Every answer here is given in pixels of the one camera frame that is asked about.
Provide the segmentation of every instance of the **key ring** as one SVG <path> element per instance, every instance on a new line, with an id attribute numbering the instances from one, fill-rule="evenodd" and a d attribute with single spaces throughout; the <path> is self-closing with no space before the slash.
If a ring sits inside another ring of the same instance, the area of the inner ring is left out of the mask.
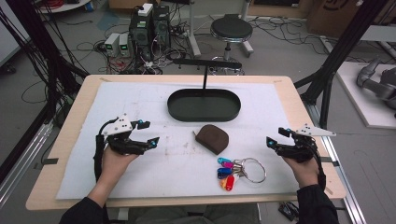
<path id="1" fill-rule="evenodd" d="M 245 169 L 246 168 L 246 161 L 254 161 L 255 163 L 260 165 L 260 167 L 264 171 L 263 179 L 261 179 L 261 180 L 253 180 L 253 179 L 248 177 L 248 173 L 247 173 L 247 171 Z M 245 158 L 243 160 L 235 160 L 235 161 L 233 161 L 233 163 L 235 164 L 234 173 L 238 174 L 239 176 L 244 176 L 247 180 L 249 180 L 252 183 L 259 184 L 262 181 L 264 181 L 265 178 L 267 177 L 267 172 L 265 171 L 264 166 L 259 161 L 257 161 L 256 159 Z"/>

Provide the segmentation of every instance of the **brown pouch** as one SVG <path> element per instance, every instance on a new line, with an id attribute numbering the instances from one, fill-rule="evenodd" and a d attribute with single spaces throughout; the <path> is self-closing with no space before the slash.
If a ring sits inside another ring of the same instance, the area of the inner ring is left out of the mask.
<path id="1" fill-rule="evenodd" d="M 212 124 L 207 124 L 195 135 L 201 145 L 219 155 L 227 146 L 229 137 L 226 132 Z"/>

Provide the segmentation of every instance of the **person's right hand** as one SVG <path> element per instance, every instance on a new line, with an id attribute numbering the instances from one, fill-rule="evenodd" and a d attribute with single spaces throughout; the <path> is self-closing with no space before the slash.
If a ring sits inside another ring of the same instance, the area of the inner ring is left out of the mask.
<path id="1" fill-rule="evenodd" d="M 282 158 L 293 171 L 300 189 L 318 183 L 318 164 L 314 158 L 301 163 L 290 158 Z"/>

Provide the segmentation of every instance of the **round stool seat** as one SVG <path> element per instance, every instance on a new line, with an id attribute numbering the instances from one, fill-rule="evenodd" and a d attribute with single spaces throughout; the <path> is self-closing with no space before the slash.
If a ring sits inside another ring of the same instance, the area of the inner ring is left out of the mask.
<path id="1" fill-rule="evenodd" d="M 210 33 L 223 41 L 242 43 L 251 37 L 253 28 L 247 21 L 239 18 L 223 17 L 212 22 Z"/>

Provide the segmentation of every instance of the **wooden table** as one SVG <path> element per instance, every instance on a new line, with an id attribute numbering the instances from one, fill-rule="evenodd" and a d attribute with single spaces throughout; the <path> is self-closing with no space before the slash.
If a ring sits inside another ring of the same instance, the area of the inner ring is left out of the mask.
<path id="1" fill-rule="evenodd" d="M 77 200 L 56 200 L 56 194 L 61 186 L 65 166 L 79 130 L 91 108 L 97 90 L 102 82 L 202 82 L 203 76 L 110 76 L 91 75 L 87 77 L 78 93 L 77 99 L 54 143 L 49 158 L 59 158 L 57 164 L 45 165 L 35 186 L 27 200 L 29 210 L 66 209 Z M 213 83 L 273 83 L 279 99 L 284 107 L 290 128 L 296 130 L 305 123 L 312 125 L 297 90 L 289 77 L 266 76 L 211 76 L 207 82 Z M 317 137 L 318 151 L 322 157 L 328 153 Z M 346 191 L 332 163 L 324 162 L 323 168 L 327 176 L 326 194 L 331 199 L 342 199 Z M 140 198 L 140 199 L 112 199 L 108 200 L 108 207 L 132 207 L 178 204 L 210 204 L 210 203 L 251 203 L 251 202 L 279 202 L 296 201 L 296 195 L 238 195 L 218 197 L 182 197 L 182 198 Z"/>

